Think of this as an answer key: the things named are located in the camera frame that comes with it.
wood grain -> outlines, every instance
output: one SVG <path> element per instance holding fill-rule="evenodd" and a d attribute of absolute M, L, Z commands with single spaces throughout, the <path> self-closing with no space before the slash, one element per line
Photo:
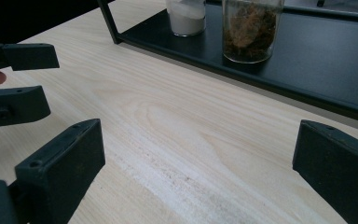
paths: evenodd
<path fill-rule="evenodd" d="M 110 4 L 120 32 L 163 0 Z M 70 125 L 99 118 L 106 165 L 71 223 L 345 223 L 292 170 L 299 122 L 358 129 L 255 88 L 114 45 L 93 10 L 32 37 L 61 68 L 12 72 L 0 88 L 42 85 L 52 114 L 0 127 L 0 179 Z"/>

white powder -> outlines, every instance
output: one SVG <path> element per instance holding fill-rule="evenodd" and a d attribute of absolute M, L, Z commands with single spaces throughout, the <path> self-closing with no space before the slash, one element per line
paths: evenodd
<path fill-rule="evenodd" d="M 172 2 L 170 22 L 177 35 L 194 35 L 205 28 L 205 7 L 191 2 Z"/>

jar of dried herbs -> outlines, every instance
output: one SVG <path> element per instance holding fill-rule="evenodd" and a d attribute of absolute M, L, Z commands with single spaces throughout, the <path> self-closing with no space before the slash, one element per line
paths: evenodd
<path fill-rule="evenodd" d="M 283 1 L 223 0 L 223 54 L 238 63 L 268 59 Z"/>

dark background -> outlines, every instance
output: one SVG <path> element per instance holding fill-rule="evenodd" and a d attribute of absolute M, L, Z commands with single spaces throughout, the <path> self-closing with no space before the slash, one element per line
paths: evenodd
<path fill-rule="evenodd" d="M 0 43 L 18 43 L 97 7 L 97 0 L 0 0 Z"/>

black metal rack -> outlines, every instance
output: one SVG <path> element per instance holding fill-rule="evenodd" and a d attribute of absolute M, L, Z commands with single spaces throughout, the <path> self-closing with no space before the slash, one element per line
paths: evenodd
<path fill-rule="evenodd" d="M 263 63 L 234 63 L 222 53 L 222 7 L 207 1 L 200 35 L 173 35 L 168 13 L 119 33 L 98 0 L 116 44 L 135 47 L 358 120 L 358 18 L 286 8 L 273 55 Z"/>

